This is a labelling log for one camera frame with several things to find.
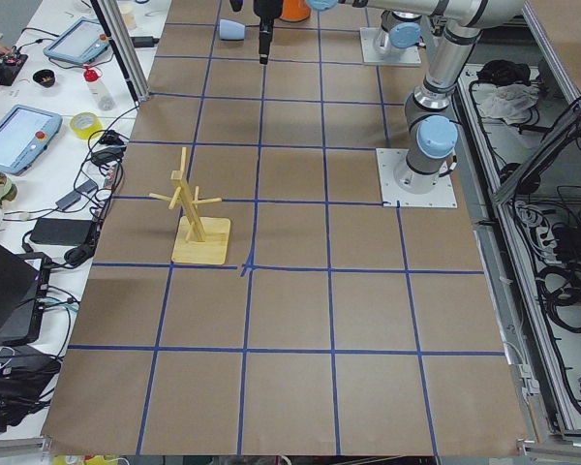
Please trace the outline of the black power adapter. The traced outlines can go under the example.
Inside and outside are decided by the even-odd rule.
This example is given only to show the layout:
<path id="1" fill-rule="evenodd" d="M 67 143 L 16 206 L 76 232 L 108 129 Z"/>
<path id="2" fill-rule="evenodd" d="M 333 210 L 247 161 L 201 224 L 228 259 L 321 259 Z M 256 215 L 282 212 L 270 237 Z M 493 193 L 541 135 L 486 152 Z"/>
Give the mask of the black power adapter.
<path id="1" fill-rule="evenodd" d="M 91 220 L 41 218 L 33 227 L 30 240 L 35 244 L 78 246 L 87 241 L 92 228 Z"/>

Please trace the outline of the lower blue teach pendant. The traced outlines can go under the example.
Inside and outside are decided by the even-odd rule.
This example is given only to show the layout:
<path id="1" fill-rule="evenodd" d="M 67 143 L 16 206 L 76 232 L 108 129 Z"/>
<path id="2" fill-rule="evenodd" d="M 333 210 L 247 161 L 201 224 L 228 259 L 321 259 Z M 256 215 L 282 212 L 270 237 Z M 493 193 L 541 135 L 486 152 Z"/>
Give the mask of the lower blue teach pendant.
<path id="1" fill-rule="evenodd" d="M 43 109 L 15 105 L 0 120 L 0 171 L 20 174 L 47 149 L 59 132 L 62 116 Z"/>

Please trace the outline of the aluminium frame post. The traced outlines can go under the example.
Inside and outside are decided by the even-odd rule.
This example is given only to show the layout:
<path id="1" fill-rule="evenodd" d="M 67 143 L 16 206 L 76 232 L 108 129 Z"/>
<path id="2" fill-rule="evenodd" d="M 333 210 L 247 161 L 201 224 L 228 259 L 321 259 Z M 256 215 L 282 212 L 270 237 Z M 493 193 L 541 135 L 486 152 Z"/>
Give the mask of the aluminium frame post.
<path id="1" fill-rule="evenodd" d="M 149 99 L 149 85 L 136 49 L 114 0 L 91 0 L 92 9 L 109 39 L 110 46 L 135 103 Z"/>

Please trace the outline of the black laptop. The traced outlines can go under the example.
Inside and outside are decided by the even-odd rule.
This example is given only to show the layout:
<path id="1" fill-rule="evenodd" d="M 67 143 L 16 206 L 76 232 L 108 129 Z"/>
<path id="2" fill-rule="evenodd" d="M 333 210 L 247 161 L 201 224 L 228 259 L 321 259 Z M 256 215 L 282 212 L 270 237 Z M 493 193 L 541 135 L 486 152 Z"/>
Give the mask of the black laptop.
<path id="1" fill-rule="evenodd" d="M 16 347 L 38 339 L 49 263 L 42 252 L 14 254 L 0 244 L 0 346 Z"/>

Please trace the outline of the white cloth rag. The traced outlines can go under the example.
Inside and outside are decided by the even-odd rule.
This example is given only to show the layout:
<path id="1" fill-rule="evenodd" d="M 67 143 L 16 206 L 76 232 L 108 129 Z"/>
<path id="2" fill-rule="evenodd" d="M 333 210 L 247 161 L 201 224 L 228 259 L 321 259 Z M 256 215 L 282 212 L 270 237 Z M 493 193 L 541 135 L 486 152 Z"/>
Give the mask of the white cloth rag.
<path id="1" fill-rule="evenodd" d="M 539 98 L 536 87 L 511 84 L 494 89 L 478 106 L 483 117 L 502 119 L 506 124 L 524 123 Z"/>

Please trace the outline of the light blue cup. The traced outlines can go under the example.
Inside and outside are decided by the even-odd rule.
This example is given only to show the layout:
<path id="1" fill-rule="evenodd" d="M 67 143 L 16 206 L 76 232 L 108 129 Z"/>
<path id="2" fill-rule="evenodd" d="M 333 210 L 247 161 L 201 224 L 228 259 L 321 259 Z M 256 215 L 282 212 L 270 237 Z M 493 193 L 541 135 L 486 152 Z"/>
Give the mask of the light blue cup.
<path id="1" fill-rule="evenodd" d="M 245 36 L 245 24 L 224 18 L 219 20 L 219 37 L 222 41 L 243 41 Z"/>

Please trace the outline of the blue teach pendant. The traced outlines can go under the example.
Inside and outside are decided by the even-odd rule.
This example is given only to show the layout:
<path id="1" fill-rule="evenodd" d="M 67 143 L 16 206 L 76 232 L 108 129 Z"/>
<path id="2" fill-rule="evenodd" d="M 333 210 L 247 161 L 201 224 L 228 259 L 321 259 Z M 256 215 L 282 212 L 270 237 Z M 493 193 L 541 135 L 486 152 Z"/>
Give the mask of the blue teach pendant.
<path id="1" fill-rule="evenodd" d="M 95 61 L 108 46 L 108 39 L 100 22 L 81 17 L 44 48 L 44 55 L 69 64 L 84 65 Z"/>
<path id="2" fill-rule="evenodd" d="M 15 105 L 0 120 L 0 171 L 20 174 L 47 149 L 59 132 L 62 116 L 43 109 Z"/>

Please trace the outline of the upper blue teach pendant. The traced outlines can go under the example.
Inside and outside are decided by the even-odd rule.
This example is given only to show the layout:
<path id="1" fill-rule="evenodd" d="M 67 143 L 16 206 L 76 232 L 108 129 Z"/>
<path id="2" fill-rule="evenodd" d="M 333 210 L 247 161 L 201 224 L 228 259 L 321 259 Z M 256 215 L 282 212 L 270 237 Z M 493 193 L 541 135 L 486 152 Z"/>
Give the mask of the upper blue teach pendant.
<path id="1" fill-rule="evenodd" d="M 44 55 L 69 64 L 84 65 L 95 61 L 108 46 L 108 39 L 100 22 L 81 17 L 44 48 Z"/>

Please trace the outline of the yellow tape roll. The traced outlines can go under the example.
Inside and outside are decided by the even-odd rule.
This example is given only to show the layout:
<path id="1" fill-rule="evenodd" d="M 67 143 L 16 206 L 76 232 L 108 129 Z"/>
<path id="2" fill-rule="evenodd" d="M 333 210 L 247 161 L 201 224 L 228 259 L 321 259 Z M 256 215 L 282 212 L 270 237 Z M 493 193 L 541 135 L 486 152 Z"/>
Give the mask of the yellow tape roll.
<path id="1" fill-rule="evenodd" d="M 99 137 L 104 130 L 99 117 L 88 111 L 74 115 L 70 121 L 70 128 L 80 140 Z"/>

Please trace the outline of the wooden cup tree stand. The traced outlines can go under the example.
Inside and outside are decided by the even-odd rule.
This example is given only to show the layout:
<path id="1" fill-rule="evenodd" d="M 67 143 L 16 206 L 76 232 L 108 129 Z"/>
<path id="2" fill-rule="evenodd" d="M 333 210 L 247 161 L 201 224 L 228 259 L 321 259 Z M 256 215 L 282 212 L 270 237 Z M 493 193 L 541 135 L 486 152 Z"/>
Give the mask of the wooden cup tree stand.
<path id="1" fill-rule="evenodd" d="M 164 201 L 172 210 L 179 204 L 182 216 L 176 233 L 171 260 L 176 264 L 223 265 L 229 246 L 229 218 L 205 217 L 199 214 L 201 204 L 221 202 L 221 198 L 201 199 L 199 186 L 192 190 L 186 177 L 187 148 L 181 150 L 180 167 L 170 175 L 171 197 L 150 193 L 149 197 Z"/>

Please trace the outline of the orange cylindrical can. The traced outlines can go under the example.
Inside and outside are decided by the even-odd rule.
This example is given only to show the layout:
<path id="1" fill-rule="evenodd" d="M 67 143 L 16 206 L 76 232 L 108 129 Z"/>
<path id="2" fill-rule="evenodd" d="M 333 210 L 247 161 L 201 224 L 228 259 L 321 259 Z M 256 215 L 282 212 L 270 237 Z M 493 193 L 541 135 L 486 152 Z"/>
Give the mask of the orange cylindrical can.
<path id="1" fill-rule="evenodd" d="M 312 10 L 305 0 L 284 0 L 280 19 L 286 22 L 300 22 L 311 16 Z"/>

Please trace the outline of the black bowl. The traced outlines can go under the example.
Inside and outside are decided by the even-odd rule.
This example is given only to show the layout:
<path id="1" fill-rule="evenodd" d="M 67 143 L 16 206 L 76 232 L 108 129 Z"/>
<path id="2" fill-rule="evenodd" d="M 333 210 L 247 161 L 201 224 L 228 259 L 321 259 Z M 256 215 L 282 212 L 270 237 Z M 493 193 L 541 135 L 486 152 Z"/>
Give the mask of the black bowl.
<path id="1" fill-rule="evenodd" d="M 50 88 L 55 84 L 56 76 L 50 69 L 41 69 L 33 74 L 33 80 L 43 88 Z"/>

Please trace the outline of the clear bottle red cap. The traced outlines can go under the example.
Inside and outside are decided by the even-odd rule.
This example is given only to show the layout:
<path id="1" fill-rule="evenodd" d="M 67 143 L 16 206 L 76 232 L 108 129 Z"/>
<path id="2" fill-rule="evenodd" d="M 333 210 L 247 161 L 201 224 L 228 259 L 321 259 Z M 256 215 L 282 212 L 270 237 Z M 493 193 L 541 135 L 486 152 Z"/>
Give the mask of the clear bottle red cap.
<path id="1" fill-rule="evenodd" d="M 108 111 L 115 108 L 114 99 L 103 83 L 102 75 L 94 67 L 85 65 L 83 78 L 100 110 Z"/>

